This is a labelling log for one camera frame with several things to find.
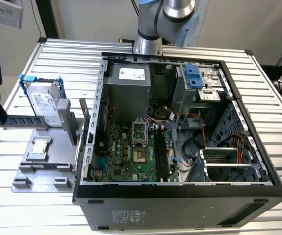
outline blue latch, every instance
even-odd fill
[[[37,80],[36,76],[26,76],[24,81],[25,82],[35,82]]]
[[[189,81],[189,88],[203,88],[204,84],[197,65],[184,65],[184,74]]]

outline wire bundle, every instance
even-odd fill
[[[133,8],[135,10],[135,13],[137,14],[137,16],[139,16],[139,9],[137,8],[137,5],[136,5],[135,1],[131,0],[131,2],[132,2],[132,5],[133,5]]]

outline aluminum profile table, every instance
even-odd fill
[[[71,110],[82,117],[79,104],[85,98],[92,107],[101,52],[132,53],[132,44],[89,43],[48,39],[38,43],[23,75],[64,80]],[[282,180],[282,99],[255,57],[242,50],[165,46],[165,56],[224,60],[235,80],[254,125]],[[9,114],[32,115],[27,98],[15,85],[5,104]],[[32,130],[0,128],[0,233],[79,234],[92,232],[71,194],[13,194],[12,180]],[[282,231],[282,203],[240,229],[128,231],[131,234],[277,235]]]

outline white wall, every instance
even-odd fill
[[[35,0],[36,19],[45,35]],[[23,22],[20,30],[0,24],[0,63],[3,77],[16,77],[23,70],[39,38],[30,0],[22,0]]]
[[[197,46],[250,49],[260,63],[276,63],[282,0],[210,0]]]
[[[51,2],[61,38],[117,42],[137,36],[138,17],[130,0]]]
[[[138,19],[130,0],[52,2],[67,39],[136,38]],[[275,63],[282,52],[282,0],[208,0],[197,46],[251,49],[261,63]]]

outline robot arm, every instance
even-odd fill
[[[162,55],[164,37],[175,46],[188,46],[199,22],[196,0],[140,0],[135,54]]]

